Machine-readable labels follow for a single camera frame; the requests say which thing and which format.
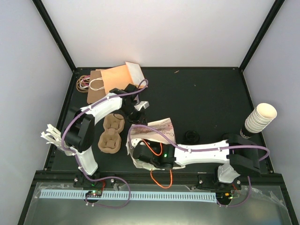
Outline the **printed white paper bag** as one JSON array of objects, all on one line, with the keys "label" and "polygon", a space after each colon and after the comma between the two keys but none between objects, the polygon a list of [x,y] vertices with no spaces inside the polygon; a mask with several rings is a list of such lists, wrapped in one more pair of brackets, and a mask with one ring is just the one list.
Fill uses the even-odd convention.
[{"label": "printed white paper bag", "polygon": [[[134,147],[138,143],[163,143],[163,144],[170,144],[173,146],[173,144],[175,144],[176,141],[175,141],[174,128],[171,119],[166,118],[166,119],[150,122],[148,123],[148,125],[144,127],[142,125],[132,125],[128,131],[127,144],[126,144],[127,154],[130,155],[130,157],[132,158],[134,166],[138,169],[145,169],[147,171],[150,171],[151,179],[159,187],[163,189],[170,188],[173,184],[172,169],[171,170],[157,169],[151,164],[144,163],[138,161],[137,159],[134,159]],[[169,185],[159,184],[159,182],[156,181],[153,176],[153,172],[155,170],[169,171],[170,184]]]}]

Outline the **brown pulp cup carrier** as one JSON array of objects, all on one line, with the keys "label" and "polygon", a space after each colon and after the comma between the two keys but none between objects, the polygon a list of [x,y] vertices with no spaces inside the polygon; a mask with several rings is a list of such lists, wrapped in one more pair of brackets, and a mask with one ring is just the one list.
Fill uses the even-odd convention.
[{"label": "brown pulp cup carrier", "polygon": [[125,126],[125,119],[121,114],[111,113],[104,118],[104,132],[98,141],[98,148],[103,153],[115,154],[121,147],[120,133]]}]

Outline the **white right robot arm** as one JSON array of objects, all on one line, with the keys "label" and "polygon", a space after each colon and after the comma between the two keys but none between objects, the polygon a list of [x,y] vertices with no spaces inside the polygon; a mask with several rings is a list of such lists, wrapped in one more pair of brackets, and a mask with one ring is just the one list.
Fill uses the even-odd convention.
[{"label": "white right robot arm", "polygon": [[137,168],[149,171],[179,170],[191,164],[215,163],[214,186],[223,189],[239,176],[261,173],[259,150],[268,150],[238,135],[225,135],[211,144],[184,145],[135,138],[131,140],[131,157]]}]

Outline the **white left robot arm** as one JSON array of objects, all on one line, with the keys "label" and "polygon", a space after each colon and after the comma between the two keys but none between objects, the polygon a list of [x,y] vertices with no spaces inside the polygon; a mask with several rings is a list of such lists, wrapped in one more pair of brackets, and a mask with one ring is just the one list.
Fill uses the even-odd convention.
[{"label": "white left robot arm", "polygon": [[84,181],[90,187],[96,187],[101,180],[98,164],[94,159],[92,144],[96,124],[110,113],[121,110],[121,113],[132,124],[146,125],[145,109],[149,106],[138,106],[135,98],[142,89],[129,84],[124,90],[112,89],[105,97],[87,107],[69,109],[66,123],[61,132],[63,150],[70,150],[78,163],[78,168],[85,173]]}]

